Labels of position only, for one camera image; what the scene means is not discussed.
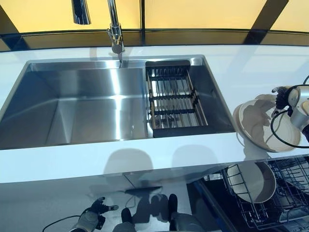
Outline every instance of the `stainless steel sink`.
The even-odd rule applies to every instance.
[[[171,128],[204,127],[197,130],[199,134],[234,131],[203,56],[130,58],[122,64],[117,60],[42,60],[26,64],[0,111],[0,149],[152,138],[156,124],[151,115],[146,62],[171,60],[189,62],[190,81],[200,100],[199,113],[207,123],[192,118],[190,125],[185,125],[183,111],[176,116],[176,111],[160,109],[168,114],[159,116],[161,124],[156,127],[164,129],[173,117]],[[170,85],[167,94],[172,92]],[[185,89],[179,94],[184,96]],[[177,135],[184,134],[174,131],[170,136]]]

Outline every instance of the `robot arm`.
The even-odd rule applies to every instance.
[[[277,92],[276,110],[280,110],[288,106],[288,116],[291,123],[298,128],[309,142],[309,86],[298,85],[293,87],[277,87],[272,90]]]
[[[105,198],[101,197],[97,199],[90,208],[85,209],[70,232],[93,232],[95,229],[101,230],[105,222],[105,217],[101,214],[119,208],[117,205],[104,205],[104,200]]]

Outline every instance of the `faucet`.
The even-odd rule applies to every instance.
[[[118,22],[115,0],[107,0],[111,15],[111,24],[107,34],[112,42],[112,52],[118,55],[122,63],[122,53],[125,51],[124,40],[122,36],[121,25]],[[86,0],[72,0],[74,23],[85,25],[90,24]]]
[[[122,53],[125,51],[124,40],[121,31],[121,25],[118,22],[117,9],[115,0],[107,0],[110,9],[111,24],[107,29],[107,34],[112,42],[112,52],[118,55],[120,62],[122,61]]]

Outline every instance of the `white countertop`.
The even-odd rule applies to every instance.
[[[231,113],[238,105],[260,94],[270,94],[276,86],[301,84],[309,74],[309,47],[300,46],[127,47],[124,56],[197,54],[206,57]],[[112,55],[110,48],[0,53],[0,107],[28,60]],[[308,145],[308,142],[303,137],[300,144]],[[244,148],[236,133],[1,150],[0,183],[264,160],[308,153],[309,149],[267,153],[252,144]]]

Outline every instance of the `metal drying rack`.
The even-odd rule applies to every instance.
[[[207,126],[189,65],[146,66],[153,130]]]
[[[233,191],[227,168],[221,171],[225,186],[229,194],[235,196],[240,212],[249,228],[258,230],[281,226],[295,218],[295,214],[309,214],[309,163],[306,158],[284,159],[268,162],[277,180],[276,191],[272,198],[265,203],[253,203],[250,191],[243,175],[237,167],[242,181],[237,185],[244,185],[251,202],[241,199]]]

